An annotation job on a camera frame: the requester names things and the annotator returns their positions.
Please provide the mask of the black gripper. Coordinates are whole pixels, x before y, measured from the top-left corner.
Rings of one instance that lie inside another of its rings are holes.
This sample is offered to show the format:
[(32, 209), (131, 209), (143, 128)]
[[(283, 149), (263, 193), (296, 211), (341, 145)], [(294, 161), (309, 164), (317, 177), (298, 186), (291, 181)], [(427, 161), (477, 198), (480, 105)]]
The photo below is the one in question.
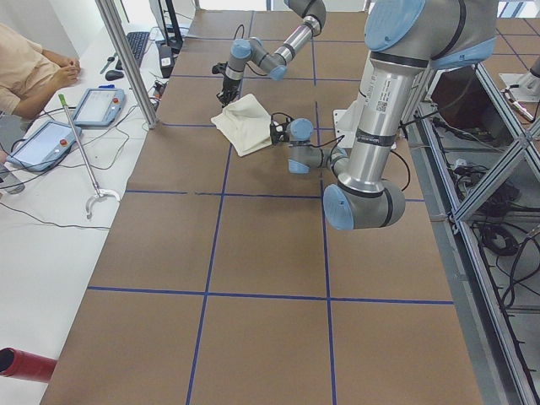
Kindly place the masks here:
[[(284, 122), (278, 122), (277, 116), (283, 116)], [(292, 117), (286, 113), (278, 111), (271, 114), (269, 128), (272, 145), (289, 142), (289, 134), (287, 129), (291, 122)]]
[(229, 67), (228, 63), (220, 62), (212, 67), (212, 74), (222, 74), (224, 77), (222, 89), (216, 94), (221, 105), (233, 102), (239, 94), (241, 72)]

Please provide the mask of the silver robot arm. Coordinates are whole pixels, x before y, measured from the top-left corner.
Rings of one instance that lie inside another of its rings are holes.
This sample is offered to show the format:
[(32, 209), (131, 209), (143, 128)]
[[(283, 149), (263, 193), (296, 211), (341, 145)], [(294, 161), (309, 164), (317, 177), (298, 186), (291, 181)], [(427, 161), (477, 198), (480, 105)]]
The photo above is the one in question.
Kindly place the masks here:
[(224, 78), (222, 89), (216, 94), (223, 107), (238, 96), (249, 62), (253, 62), (272, 80), (279, 81), (287, 73), (288, 65), (300, 49), (322, 32), (327, 16), (323, 1), (290, 0), (284, 3), (302, 18), (302, 23), (276, 51), (267, 51), (262, 41), (256, 37), (235, 39), (230, 48), (229, 60), (212, 67), (212, 74), (222, 74)]
[(309, 169), (315, 157), (336, 176), (323, 193), (323, 208), (336, 230), (383, 228), (405, 210), (401, 189), (382, 174), (395, 142), (415, 77), (427, 68), (461, 68), (494, 50), (495, 1), (378, 1), (364, 28), (373, 71), (350, 155), (309, 141), (313, 126), (299, 118), (284, 126), (289, 168)]

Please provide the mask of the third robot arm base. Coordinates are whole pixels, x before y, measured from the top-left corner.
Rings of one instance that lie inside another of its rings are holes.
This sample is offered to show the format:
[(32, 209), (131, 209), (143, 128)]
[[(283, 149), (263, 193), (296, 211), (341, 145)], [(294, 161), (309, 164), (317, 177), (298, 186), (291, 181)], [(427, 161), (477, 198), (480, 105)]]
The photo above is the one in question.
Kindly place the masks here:
[(499, 77), (505, 85), (502, 92), (510, 101), (539, 101), (539, 58), (526, 73), (500, 73)]

